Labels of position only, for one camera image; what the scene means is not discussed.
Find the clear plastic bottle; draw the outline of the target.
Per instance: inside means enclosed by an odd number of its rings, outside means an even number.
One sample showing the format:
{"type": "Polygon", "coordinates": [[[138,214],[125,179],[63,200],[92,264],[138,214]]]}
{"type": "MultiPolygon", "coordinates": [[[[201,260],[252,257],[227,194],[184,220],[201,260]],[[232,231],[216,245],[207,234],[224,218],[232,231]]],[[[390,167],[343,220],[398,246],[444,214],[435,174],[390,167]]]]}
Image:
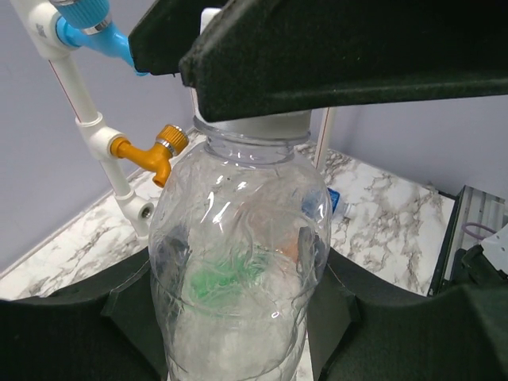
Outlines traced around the clear plastic bottle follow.
{"type": "Polygon", "coordinates": [[[168,377],[293,380],[329,256],[329,192],[300,138],[197,129],[148,240],[168,377]]]}

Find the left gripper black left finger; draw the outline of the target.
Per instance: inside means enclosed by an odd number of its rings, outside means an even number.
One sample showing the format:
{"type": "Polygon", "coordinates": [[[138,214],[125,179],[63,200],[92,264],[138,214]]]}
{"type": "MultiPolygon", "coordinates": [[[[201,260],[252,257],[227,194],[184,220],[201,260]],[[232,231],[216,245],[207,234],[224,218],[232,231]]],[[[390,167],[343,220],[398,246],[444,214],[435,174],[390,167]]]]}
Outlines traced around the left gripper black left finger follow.
{"type": "Polygon", "coordinates": [[[3,380],[165,380],[147,250],[47,297],[1,302],[3,380]]]}

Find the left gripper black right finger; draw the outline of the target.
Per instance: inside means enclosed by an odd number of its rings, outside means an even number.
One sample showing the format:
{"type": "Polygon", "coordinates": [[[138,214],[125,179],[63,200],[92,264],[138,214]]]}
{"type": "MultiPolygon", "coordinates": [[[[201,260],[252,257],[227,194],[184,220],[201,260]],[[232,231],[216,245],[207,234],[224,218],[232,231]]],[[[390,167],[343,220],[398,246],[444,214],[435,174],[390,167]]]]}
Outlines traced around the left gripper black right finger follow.
{"type": "Polygon", "coordinates": [[[504,380],[507,288],[427,298],[331,251],[310,300],[309,345],[316,380],[504,380]]]}

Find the white blue bottle cap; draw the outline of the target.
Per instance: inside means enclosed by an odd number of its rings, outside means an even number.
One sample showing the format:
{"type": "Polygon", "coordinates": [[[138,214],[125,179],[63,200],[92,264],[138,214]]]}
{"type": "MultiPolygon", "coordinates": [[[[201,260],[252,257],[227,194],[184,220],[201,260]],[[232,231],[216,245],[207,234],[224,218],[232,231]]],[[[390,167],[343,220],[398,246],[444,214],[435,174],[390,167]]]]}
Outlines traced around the white blue bottle cap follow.
{"type": "Polygon", "coordinates": [[[206,121],[197,111],[194,126],[206,134],[253,140],[302,140],[310,134],[311,111],[230,121],[206,121]]]}

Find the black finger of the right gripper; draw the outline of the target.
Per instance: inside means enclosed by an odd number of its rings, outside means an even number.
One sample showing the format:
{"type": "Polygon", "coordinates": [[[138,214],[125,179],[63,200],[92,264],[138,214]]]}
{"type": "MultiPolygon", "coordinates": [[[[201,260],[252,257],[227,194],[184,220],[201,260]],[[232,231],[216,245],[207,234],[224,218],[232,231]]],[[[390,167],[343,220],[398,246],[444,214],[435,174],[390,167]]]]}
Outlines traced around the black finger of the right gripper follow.
{"type": "Polygon", "coordinates": [[[180,60],[207,121],[507,92],[504,1],[231,1],[180,60]]]}
{"type": "Polygon", "coordinates": [[[253,56],[275,48],[275,31],[306,18],[304,1],[156,1],[129,34],[134,68],[152,75],[174,75],[179,61],[200,35],[202,13],[225,9],[253,29],[231,30],[235,45],[253,56]]]}

